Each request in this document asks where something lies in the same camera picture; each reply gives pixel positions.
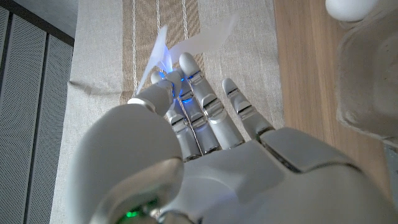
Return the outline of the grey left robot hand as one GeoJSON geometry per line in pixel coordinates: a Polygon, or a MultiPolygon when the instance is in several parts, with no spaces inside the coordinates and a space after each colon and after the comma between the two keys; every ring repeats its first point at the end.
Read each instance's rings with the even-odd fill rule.
{"type": "Polygon", "coordinates": [[[83,135],[68,175],[67,223],[397,222],[393,204],[349,157],[296,129],[273,128],[227,78],[245,141],[192,55],[179,64],[83,135]],[[182,81],[221,149],[195,155],[164,119],[182,81]]]}

